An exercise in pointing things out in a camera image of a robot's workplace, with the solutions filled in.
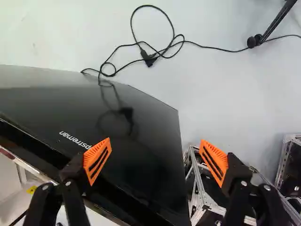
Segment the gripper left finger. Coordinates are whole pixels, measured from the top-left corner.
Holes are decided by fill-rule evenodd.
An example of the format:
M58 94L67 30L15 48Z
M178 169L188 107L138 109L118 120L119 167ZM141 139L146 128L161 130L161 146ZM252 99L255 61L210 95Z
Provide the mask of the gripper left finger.
M23 225L56 225L62 205L70 226L90 225L82 195L94 184L110 154L111 143L106 138L74 156L59 172L59 184L44 183L35 190Z

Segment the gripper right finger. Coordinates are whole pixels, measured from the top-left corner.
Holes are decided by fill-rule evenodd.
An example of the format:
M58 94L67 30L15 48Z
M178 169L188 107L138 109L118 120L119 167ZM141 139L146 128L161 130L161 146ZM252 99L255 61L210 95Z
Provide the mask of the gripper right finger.
M222 193L230 199L223 226L242 226L249 208L253 209L258 226L291 225L278 191L267 183L253 184L253 172L234 153L224 153L202 139L199 154Z

